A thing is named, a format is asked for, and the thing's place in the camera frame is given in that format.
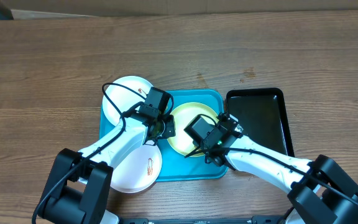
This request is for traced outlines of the green rimmed plate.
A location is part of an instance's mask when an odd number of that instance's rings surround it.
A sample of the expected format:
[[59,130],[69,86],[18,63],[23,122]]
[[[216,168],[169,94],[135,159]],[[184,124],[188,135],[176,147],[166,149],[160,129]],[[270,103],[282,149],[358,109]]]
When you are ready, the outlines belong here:
[[218,114],[209,106],[189,102],[176,107],[172,112],[175,123],[175,136],[168,138],[169,145],[179,154],[185,156],[196,149],[192,138],[187,135],[184,128],[198,115],[205,114],[218,121]]

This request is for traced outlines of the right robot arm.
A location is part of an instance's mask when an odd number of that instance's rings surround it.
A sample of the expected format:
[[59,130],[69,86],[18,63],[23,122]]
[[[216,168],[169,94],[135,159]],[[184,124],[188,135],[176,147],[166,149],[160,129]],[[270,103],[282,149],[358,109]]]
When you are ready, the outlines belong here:
[[286,193],[292,210],[285,223],[358,223],[358,184],[332,158],[311,161],[261,146],[229,114],[195,120],[195,142],[206,162],[253,174]]

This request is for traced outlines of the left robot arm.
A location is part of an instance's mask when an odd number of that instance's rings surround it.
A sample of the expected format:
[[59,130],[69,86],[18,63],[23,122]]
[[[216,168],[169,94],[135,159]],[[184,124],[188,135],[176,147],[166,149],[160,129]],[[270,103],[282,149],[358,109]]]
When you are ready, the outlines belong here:
[[94,144],[80,151],[64,148],[54,160],[32,222],[41,217],[52,223],[119,223],[106,209],[114,169],[147,141],[174,134],[172,115],[146,121],[134,113]]

